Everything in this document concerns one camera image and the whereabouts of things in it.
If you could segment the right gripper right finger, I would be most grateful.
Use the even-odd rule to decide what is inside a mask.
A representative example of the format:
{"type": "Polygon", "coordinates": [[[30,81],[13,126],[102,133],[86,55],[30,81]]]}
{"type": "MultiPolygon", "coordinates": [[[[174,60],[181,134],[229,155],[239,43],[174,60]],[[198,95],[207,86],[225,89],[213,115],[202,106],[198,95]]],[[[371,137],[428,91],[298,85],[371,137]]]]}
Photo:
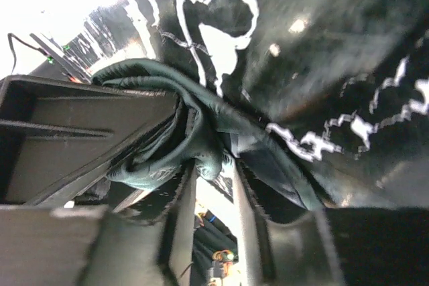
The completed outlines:
{"type": "Polygon", "coordinates": [[[238,161],[233,175],[237,237],[244,285],[341,285],[342,271],[328,218],[322,210],[305,212],[291,223],[277,223],[258,202],[238,161]]]}

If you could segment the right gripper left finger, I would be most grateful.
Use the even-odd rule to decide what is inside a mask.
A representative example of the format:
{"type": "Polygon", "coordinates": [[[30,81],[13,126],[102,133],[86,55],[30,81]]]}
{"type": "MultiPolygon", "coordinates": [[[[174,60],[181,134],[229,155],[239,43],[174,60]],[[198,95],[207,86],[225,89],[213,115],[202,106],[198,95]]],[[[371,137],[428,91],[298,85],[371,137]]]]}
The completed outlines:
{"type": "Polygon", "coordinates": [[[106,213],[78,285],[188,285],[196,177],[187,161],[139,214],[106,213]]]}

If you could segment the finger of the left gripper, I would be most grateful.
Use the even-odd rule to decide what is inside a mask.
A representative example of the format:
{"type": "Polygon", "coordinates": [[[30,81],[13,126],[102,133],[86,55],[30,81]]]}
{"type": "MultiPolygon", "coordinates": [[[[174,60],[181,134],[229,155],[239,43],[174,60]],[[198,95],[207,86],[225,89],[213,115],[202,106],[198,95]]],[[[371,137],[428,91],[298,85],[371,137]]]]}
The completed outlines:
{"type": "Polygon", "coordinates": [[[171,92],[1,81],[1,203],[65,204],[175,114],[171,92]]]}

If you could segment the dark green fern tie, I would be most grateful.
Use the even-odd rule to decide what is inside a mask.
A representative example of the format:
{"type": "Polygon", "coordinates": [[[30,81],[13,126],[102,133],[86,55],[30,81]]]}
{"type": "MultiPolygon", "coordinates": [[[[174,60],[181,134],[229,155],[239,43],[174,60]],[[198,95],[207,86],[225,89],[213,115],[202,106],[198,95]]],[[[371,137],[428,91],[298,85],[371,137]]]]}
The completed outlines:
{"type": "Polygon", "coordinates": [[[115,90],[171,90],[180,99],[172,120],[146,142],[137,144],[122,164],[114,165],[109,180],[154,190],[193,159],[200,177],[213,181],[222,170],[220,133],[242,133],[254,138],[273,157],[287,185],[282,192],[287,199],[307,210],[323,206],[304,172],[265,130],[172,67],[145,58],[124,60],[99,70],[92,84],[115,90]]]}

